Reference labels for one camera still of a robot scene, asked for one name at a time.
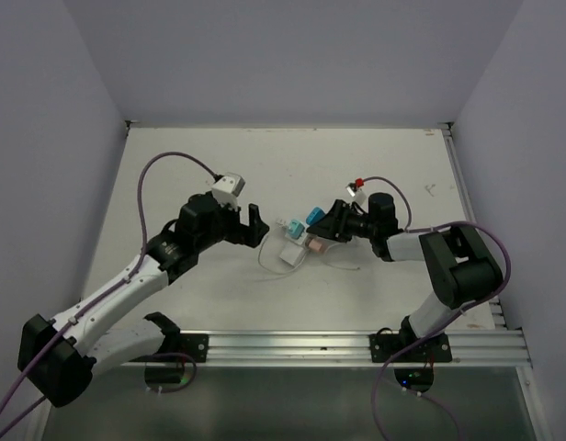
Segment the teal USB charger plug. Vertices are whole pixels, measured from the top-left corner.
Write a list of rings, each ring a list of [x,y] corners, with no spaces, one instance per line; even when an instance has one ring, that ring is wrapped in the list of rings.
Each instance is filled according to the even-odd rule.
[[[305,225],[296,219],[276,219],[276,225],[284,231],[284,235],[291,241],[298,240],[305,233]]]

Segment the pink brown charger plug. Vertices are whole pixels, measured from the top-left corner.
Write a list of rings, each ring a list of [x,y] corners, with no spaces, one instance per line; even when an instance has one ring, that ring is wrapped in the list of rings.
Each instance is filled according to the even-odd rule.
[[[323,254],[327,245],[318,238],[312,238],[308,243],[308,248],[314,253]]]

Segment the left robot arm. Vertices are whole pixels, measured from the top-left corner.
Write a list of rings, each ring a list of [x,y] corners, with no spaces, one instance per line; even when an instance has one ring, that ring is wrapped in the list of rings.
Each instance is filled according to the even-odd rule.
[[[57,408],[77,399],[100,362],[91,349],[116,322],[196,266],[211,246],[256,248],[262,242],[269,228],[260,208],[249,204],[247,223],[240,216],[239,209],[220,204],[210,192],[190,197],[178,217],[104,287],[49,320],[37,314],[24,324],[20,372]]]

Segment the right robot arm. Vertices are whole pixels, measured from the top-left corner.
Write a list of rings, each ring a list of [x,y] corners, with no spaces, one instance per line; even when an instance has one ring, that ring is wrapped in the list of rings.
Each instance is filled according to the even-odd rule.
[[[431,294],[402,320],[398,332],[380,329],[370,335],[375,363],[451,361],[445,328],[466,307],[486,300],[504,283],[502,269],[475,226],[455,222],[407,232],[399,227],[394,198],[387,193],[369,196],[366,209],[338,199],[328,212],[309,220],[307,232],[336,243],[366,239],[373,254],[386,263],[424,263]]]

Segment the white cube power socket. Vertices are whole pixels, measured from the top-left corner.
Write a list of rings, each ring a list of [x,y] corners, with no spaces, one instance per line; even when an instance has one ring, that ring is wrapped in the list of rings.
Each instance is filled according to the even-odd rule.
[[[287,242],[279,254],[279,258],[289,266],[299,266],[309,252],[308,242]]]

